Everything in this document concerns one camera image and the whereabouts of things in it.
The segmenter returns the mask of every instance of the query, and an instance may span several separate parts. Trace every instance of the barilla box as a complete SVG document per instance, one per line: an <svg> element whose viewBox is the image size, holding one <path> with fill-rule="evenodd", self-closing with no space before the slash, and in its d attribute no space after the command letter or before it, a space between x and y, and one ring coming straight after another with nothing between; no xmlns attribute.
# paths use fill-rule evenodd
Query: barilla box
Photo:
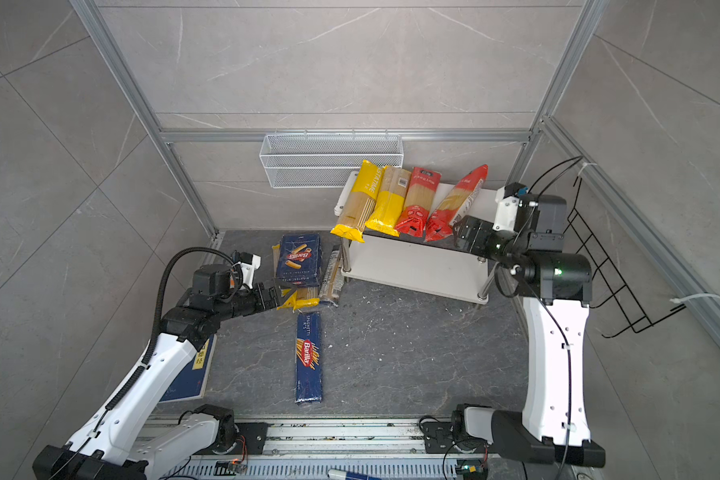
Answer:
<svg viewBox="0 0 720 480"><path fill-rule="evenodd" d="M276 276L298 286L320 286L319 234L283 235Z"/></svg>
<svg viewBox="0 0 720 480"><path fill-rule="evenodd" d="M296 403L321 401L320 314L299 313L296 328Z"/></svg>

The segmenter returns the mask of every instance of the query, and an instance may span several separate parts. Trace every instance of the black wire rack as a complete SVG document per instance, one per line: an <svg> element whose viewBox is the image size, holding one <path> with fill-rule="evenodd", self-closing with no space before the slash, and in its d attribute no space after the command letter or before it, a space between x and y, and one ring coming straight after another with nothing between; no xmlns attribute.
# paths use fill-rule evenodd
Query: black wire rack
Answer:
<svg viewBox="0 0 720 480"><path fill-rule="evenodd" d="M652 320L648 314L645 312L645 309L643 309L643 305L640 304L640 301L635 296L634 292L632 291L632 288L630 287L629 283L624 280L624 276L621 274L618 266L614 263L614 261L611 259L610 255L608 254L607 250L603 247L603 244L600 242L600 240L597 238L597 236L594 234L592 229L590 228L589 224L586 222L583 216L581 216L581 212L578 211L576 208L576 204L579 201L579 193L581 192L581 178L577 177L574 181L574 188L576 188L576 198L574 200L574 206L571 209L570 213L568 214L568 226L566 227L564 234L568 232L568 230L572 230L576 237L579 239L579 242L581 242L581 246L579 246L578 250L576 250L576 254L581 253L582 250L586 252L588 257L590 258L593 265L596 265L596 268L592 274L592 281L594 282L597 278L597 274L600 273L603 283L605 284L606 288L610 292L607 298L605 298L603 301L598 303L595 306L591 306L591 309L598 309L605 305L608 302L611 302L612 300L616 302L616 304L619 307L619 310L624 315L624 320L626 321L627 325L618 332L615 332L612 335L603 335L603 337L607 339L615 338L622 333L624 333L627 330L632 329L634 333L640 333L644 331L645 329L649 329L654 325L657 325L661 323L662 321L670 318L675 313L683 311L686 306L683 304L680 304L678 306L673 307L669 313L664 315L658 320ZM588 234L586 232L579 232L579 230L574 225L574 222L580 221L588 230ZM593 249L595 247L599 247L599 249L603 252L605 258L604 260L595 261L595 255L593 255ZM615 273L616 278L610 278L609 279L605 275L605 268L610 268ZM634 313L632 317L636 316L636 320L632 320L630 318L630 314L626 312L625 304L628 300L632 300L634 302L634 305L636 305L636 309L639 311L637 313Z"/></svg>

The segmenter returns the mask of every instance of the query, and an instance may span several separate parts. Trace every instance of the zip tie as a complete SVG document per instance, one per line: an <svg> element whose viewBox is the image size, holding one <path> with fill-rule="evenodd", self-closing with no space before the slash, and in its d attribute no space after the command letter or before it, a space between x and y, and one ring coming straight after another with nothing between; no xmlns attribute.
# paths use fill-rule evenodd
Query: zip tie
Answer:
<svg viewBox="0 0 720 480"><path fill-rule="evenodd" d="M683 298L670 298L670 302L672 303L682 303L686 300L692 300L695 298L703 298L705 296L708 296L709 298L717 298L720 300L720 295L717 293L694 293L693 295L684 296Z"/></svg>
<svg viewBox="0 0 720 480"><path fill-rule="evenodd" d="M585 168L589 167L590 165L597 165L596 163L590 163L590 162L581 162L581 168L579 169L579 173L576 174L577 177L581 177L581 172L584 171Z"/></svg>

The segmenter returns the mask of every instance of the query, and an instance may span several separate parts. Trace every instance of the mesh basket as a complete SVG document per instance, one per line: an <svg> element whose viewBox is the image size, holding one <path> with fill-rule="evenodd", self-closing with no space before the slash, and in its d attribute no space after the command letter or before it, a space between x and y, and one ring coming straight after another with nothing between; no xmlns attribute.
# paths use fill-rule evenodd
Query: mesh basket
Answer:
<svg viewBox="0 0 720 480"><path fill-rule="evenodd" d="M402 167L403 142L385 133L270 134L259 157L274 188L344 187L363 160Z"/></svg>

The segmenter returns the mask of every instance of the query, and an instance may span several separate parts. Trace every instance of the marker pen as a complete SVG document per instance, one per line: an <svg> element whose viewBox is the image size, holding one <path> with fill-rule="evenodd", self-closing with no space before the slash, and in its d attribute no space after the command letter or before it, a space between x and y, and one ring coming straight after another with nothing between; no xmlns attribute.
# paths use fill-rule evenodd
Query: marker pen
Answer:
<svg viewBox="0 0 720 480"><path fill-rule="evenodd" d="M361 473L344 472L343 470L336 470L331 468L328 470L328 478L331 480L381 480L376 477L369 477Z"/></svg>

